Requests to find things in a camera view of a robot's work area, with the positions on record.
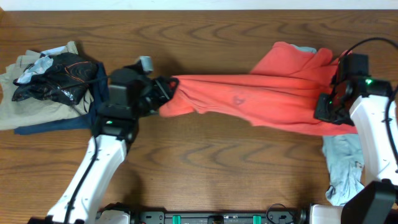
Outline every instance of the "black mount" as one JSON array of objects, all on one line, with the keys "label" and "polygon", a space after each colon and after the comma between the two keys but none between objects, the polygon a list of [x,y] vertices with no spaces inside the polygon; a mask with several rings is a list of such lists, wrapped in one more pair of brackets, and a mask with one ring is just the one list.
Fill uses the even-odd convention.
[{"label": "black mount", "polygon": [[138,119],[156,114],[172,99],[178,85],[176,78],[148,78],[153,71],[150,57],[140,57],[134,64],[115,70],[111,74],[108,102],[103,103],[93,128],[100,134],[117,136],[125,140],[127,151],[138,133]]},{"label": "black mount", "polygon": [[339,59],[331,84],[334,85],[332,93],[319,96],[314,117],[333,124],[354,126],[349,109],[359,96],[390,96],[392,93],[389,81],[371,78],[368,56],[362,54],[349,54]]},{"label": "black mount", "polygon": [[397,196],[398,189],[390,180],[373,181],[344,206],[341,224],[397,223],[392,210]]}]

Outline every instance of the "light blue cloth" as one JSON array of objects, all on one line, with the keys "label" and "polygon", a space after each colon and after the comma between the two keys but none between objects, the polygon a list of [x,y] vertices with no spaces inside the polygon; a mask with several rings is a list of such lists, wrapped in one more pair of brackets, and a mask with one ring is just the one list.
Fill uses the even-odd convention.
[{"label": "light blue cloth", "polygon": [[332,205],[345,205],[364,189],[361,184],[364,159],[359,136],[323,136],[322,152],[330,174],[326,198]]},{"label": "light blue cloth", "polygon": [[300,50],[300,51],[302,51],[302,52],[311,52],[311,53],[314,53],[314,54],[316,54],[317,53],[317,50],[315,49],[315,48],[313,48],[313,47],[297,47],[296,45],[294,45],[294,44],[291,44],[293,47],[295,47],[297,50]]}]

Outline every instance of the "pile of clothes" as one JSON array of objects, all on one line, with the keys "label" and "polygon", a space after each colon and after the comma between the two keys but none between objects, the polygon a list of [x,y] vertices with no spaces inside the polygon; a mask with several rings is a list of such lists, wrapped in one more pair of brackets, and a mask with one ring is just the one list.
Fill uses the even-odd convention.
[{"label": "pile of clothes", "polygon": [[83,83],[105,76],[103,64],[81,58],[72,41],[41,53],[27,50],[0,75],[0,130],[35,134],[90,128],[109,90],[105,79]]}]

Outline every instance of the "white wall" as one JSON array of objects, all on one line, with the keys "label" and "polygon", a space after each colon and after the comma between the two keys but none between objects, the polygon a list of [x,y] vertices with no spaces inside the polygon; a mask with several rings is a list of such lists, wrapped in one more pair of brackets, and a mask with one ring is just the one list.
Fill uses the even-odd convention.
[{"label": "white wall", "polygon": [[0,0],[0,6],[5,11],[398,9],[398,0]]}]

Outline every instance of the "black wire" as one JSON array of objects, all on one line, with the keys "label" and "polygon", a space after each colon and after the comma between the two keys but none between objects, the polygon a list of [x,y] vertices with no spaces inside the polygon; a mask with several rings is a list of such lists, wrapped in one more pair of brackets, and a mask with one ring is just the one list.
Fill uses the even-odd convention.
[{"label": "black wire", "polygon": [[[347,56],[352,50],[354,50],[357,46],[364,44],[366,42],[369,41],[374,41],[374,40],[381,40],[384,42],[387,42],[388,44],[392,45],[393,47],[395,47],[398,50],[398,44],[395,43],[393,40],[387,39],[387,38],[383,38],[383,37],[373,37],[373,38],[369,38],[369,39],[364,39],[360,42],[358,42],[357,44],[355,44],[354,46],[352,46],[350,49],[348,49],[343,57]],[[396,162],[398,164],[398,152],[397,152],[397,148],[396,145],[394,143],[394,138],[392,137],[392,133],[391,133],[391,127],[390,127],[390,117],[389,117],[389,112],[390,112],[390,106],[391,103],[395,100],[396,98],[396,94],[398,91],[398,85],[397,88],[394,90],[394,92],[391,94],[391,96],[389,97],[389,101],[387,102],[387,106],[385,109],[385,113],[384,113],[384,121],[386,122],[386,129],[387,129],[387,135],[388,135],[388,139],[390,141],[390,145],[391,145],[391,149],[392,149],[392,153],[394,154],[394,157],[396,159]]]},{"label": "black wire", "polygon": [[94,138],[94,148],[95,148],[95,150],[94,150],[94,155],[93,155],[93,157],[91,158],[91,161],[90,161],[90,163],[88,164],[88,167],[87,167],[85,173],[84,173],[83,176],[81,177],[79,183],[77,184],[77,186],[76,186],[76,188],[75,188],[75,191],[73,192],[72,196],[70,197],[70,201],[69,201],[69,203],[68,203],[68,207],[67,207],[67,211],[66,211],[66,213],[65,213],[65,219],[64,219],[64,221],[63,221],[63,224],[68,224],[69,218],[70,218],[70,212],[72,211],[72,209],[74,209],[74,208],[73,208],[73,204],[75,203],[76,196],[77,196],[77,194],[78,194],[78,192],[79,192],[79,190],[80,190],[80,187],[83,185],[83,183],[84,183],[84,181],[85,181],[85,179],[86,179],[86,177],[87,177],[89,171],[90,171],[91,168],[93,167],[94,162],[96,161],[96,159],[97,159],[97,157],[98,157],[98,145],[97,145],[97,141],[96,141],[96,139],[95,139],[95,136],[94,136],[94,134],[93,134],[93,129],[92,129],[92,127],[91,127],[90,121],[88,121],[87,119],[85,119],[84,117],[82,117],[83,114],[82,114],[80,111],[78,111],[78,110],[76,109],[75,105],[72,104],[71,107],[76,111],[76,113],[78,113],[78,115],[79,115],[81,118],[83,118],[83,120],[87,123],[88,127],[90,127],[91,135],[92,135],[92,137]]},{"label": "black wire", "polygon": [[398,85],[397,85],[396,89],[394,90],[394,92],[392,92],[392,95],[387,102],[387,106],[386,106],[386,109],[384,112],[384,122],[386,122],[387,135],[388,135],[388,140],[390,141],[392,152],[394,153],[394,157],[396,158],[396,162],[398,163],[398,152],[397,152],[396,145],[394,144],[394,138],[392,137],[391,127],[390,127],[390,122],[392,120],[389,117],[390,106],[391,106],[391,103],[395,100],[397,92],[398,92]]},{"label": "black wire", "polygon": [[[285,205],[282,205],[281,203],[275,203],[275,204],[272,204],[268,209],[267,209],[267,212],[266,212],[266,218],[268,219],[268,221],[270,221],[272,224],[276,224],[276,223],[274,223],[274,221],[272,221],[269,217],[268,217],[268,211],[273,207],[273,206],[275,206],[275,205],[279,205],[279,206],[282,206],[282,207],[284,207],[284,208],[286,208],[286,206]],[[292,217],[293,217],[293,222],[294,222],[294,219],[295,219],[295,215],[293,215],[290,211],[286,211],[286,212],[288,212]]]},{"label": "black wire", "polygon": [[353,51],[357,46],[362,45],[362,44],[364,44],[364,43],[366,43],[366,42],[369,42],[369,41],[374,41],[374,40],[381,40],[381,41],[387,42],[388,44],[391,44],[391,45],[394,46],[396,49],[398,49],[397,43],[395,43],[393,40],[390,40],[390,39],[387,39],[387,38],[384,38],[384,37],[372,37],[372,38],[364,39],[364,40],[358,42],[357,44],[355,44],[354,46],[352,46],[350,49],[348,49],[348,50],[343,54],[343,57],[344,57],[344,56],[347,56],[347,55],[348,55],[351,51]]}]

